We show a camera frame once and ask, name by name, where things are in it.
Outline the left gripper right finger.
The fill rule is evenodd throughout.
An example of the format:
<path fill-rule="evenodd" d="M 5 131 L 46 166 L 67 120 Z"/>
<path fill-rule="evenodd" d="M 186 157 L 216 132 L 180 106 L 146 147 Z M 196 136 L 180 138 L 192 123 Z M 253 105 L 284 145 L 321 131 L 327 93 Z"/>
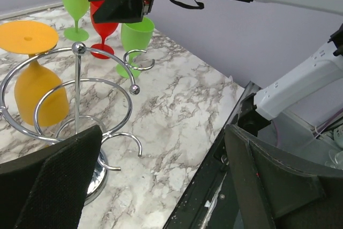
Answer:
<path fill-rule="evenodd" d="M 244 228 L 342 228 L 342 171 L 225 127 Z"/>

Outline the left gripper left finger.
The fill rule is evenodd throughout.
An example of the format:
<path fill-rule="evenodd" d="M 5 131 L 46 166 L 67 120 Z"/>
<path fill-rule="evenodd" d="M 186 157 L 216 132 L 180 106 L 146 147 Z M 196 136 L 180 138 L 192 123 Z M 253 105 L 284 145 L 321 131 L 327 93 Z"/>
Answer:
<path fill-rule="evenodd" d="M 77 228 L 101 141 L 94 125 L 2 163 L 1 228 Z"/>

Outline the red wine glass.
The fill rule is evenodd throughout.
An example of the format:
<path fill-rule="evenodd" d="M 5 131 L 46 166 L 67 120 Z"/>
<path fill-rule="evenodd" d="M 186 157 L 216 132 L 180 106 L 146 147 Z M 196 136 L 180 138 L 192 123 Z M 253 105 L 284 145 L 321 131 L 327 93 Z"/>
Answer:
<path fill-rule="evenodd" d="M 93 28 L 98 33 L 101 38 L 101 43 L 96 43 L 91 46 L 91 48 L 97 50 L 103 50 L 110 54 L 114 54 L 114 50 L 109 45 L 105 44 L 106 38 L 112 35 L 118 28 L 119 23 L 96 23 L 94 21 L 93 15 L 100 8 L 104 1 L 92 1 L 90 2 L 90 17 Z"/>

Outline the green wine glass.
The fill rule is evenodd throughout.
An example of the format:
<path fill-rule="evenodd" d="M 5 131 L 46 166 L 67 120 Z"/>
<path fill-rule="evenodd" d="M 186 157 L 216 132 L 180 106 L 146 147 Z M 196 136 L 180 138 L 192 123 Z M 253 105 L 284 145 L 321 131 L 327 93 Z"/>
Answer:
<path fill-rule="evenodd" d="M 79 20 L 90 8 L 88 0 L 62 0 L 65 10 L 74 20 L 74 26 L 64 30 L 64 36 L 71 41 L 85 41 L 89 38 L 86 30 L 79 28 Z"/>
<path fill-rule="evenodd" d="M 134 49 L 146 50 L 152 38 L 154 28 L 155 26 L 153 21 L 147 17 L 144 17 L 143 20 L 138 23 L 122 23 L 121 43 L 125 52 Z M 133 59 L 139 54 L 140 53 L 138 52 L 129 54 L 128 62 L 134 67 L 138 67 L 138 65 L 133 62 Z M 124 78 L 129 77 L 125 69 L 119 64 L 116 66 L 116 71 Z M 139 70 L 130 69 L 130 71 L 135 78 L 140 75 Z"/>

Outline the orange wine glass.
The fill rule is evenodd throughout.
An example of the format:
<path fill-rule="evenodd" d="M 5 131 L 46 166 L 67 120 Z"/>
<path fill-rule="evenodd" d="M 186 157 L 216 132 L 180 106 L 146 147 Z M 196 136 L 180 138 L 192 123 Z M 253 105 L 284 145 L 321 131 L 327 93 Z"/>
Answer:
<path fill-rule="evenodd" d="M 1 25 L 1 48 L 29 58 L 53 49 L 59 40 L 52 27 L 38 21 L 11 21 Z M 14 98 L 22 120 L 34 124 L 34 110 L 41 98 L 60 85 L 61 79 L 37 60 L 20 73 L 14 86 Z M 66 90 L 60 88 L 48 96 L 38 112 L 38 123 L 49 127 L 61 122 L 69 113 Z"/>

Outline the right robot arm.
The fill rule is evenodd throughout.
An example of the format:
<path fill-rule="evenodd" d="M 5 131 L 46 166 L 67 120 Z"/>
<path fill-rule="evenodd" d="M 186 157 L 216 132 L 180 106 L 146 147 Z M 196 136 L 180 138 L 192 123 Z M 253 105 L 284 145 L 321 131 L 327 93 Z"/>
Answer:
<path fill-rule="evenodd" d="M 149 14 L 159 30 L 218 71 L 266 93 L 257 110 L 290 107 L 306 121 L 342 106 L 342 0 L 90 0 L 100 23 L 135 23 Z"/>

